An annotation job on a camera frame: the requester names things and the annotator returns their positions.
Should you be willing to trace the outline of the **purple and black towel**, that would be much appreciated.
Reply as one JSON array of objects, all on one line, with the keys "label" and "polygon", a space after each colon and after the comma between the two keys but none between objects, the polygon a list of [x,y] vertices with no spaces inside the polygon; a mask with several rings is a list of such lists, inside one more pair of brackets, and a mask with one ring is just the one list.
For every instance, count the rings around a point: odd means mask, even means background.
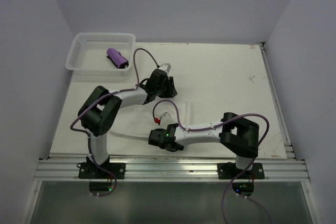
[{"label": "purple and black towel", "polygon": [[129,62],[125,59],[125,57],[114,48],[107,49],[107,58],[117,69],[125,69],[129,66]]}]

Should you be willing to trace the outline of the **white towel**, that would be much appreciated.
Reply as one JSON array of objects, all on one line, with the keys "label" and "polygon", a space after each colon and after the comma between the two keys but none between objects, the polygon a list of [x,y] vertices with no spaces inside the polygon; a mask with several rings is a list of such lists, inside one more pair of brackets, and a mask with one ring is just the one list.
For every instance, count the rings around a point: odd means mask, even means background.
[{"label": "white towel", "polygon": [[108,140],[147,141],[152,130],[165,129],[178,121],[185,126],[190,124],[191,114],[191,102],[129,106],[119,110],[107,137]]}]

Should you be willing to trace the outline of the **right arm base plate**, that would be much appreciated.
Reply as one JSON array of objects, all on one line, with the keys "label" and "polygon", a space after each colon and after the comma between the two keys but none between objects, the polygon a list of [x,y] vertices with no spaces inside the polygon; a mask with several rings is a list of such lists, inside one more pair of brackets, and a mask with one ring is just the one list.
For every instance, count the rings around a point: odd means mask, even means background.
[{"label": "right arm base plate", "polygon": [[[219,179],[233,179],[242,170],[236,167],[235,163],[218,163],[217,173]],[[265,173],[262,163],[253,163],[250,170],[245,171],[237,179],[265,179]]]}]

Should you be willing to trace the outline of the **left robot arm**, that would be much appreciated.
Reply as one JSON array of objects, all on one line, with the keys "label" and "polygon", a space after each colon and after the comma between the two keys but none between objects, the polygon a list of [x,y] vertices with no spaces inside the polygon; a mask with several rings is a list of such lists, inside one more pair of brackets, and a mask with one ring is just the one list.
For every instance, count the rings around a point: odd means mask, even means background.
[{"label": "left robot arm", "polygon": [[88,140],[88,159],[92,162],[90,171],[97,178],[104,178],[109,172],[107,133],[111,129],[118,111],[133,105],[144,105],[159,98],[173,98],[177,95],[174,79],[169,75],[170,65],[163,64],[153,70],[150,77],[138,83],[135,88],[109,91],[97,86],[78,112]]}]

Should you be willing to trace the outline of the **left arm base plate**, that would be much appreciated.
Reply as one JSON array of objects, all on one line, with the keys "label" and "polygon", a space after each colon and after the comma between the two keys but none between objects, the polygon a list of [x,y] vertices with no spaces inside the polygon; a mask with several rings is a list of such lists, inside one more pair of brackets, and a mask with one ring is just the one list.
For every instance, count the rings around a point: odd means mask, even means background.
[{"label": "left arm base plate", "polygon": [[[80,179],[108,179],[111,175],[99,169],[94,163],[78,163],[78,178]],[[125,163],[105,163],[103,169],[114,174],[116,179],[124,179]]]}]

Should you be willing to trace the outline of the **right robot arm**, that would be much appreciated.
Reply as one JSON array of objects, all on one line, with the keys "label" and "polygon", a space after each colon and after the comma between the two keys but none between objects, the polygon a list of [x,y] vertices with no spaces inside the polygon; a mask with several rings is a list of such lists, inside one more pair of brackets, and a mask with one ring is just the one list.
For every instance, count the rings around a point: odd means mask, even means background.
[{"label": "right robot arm", "polygon": [[203,125],[169,124],[152,130],[148,144],[177,152],[192,144],[218,143],[236,155],[234,172],[246,178],[253,171],[252,160],[258,156],[259,125],[243,116],[227,112],[222,119]]}]

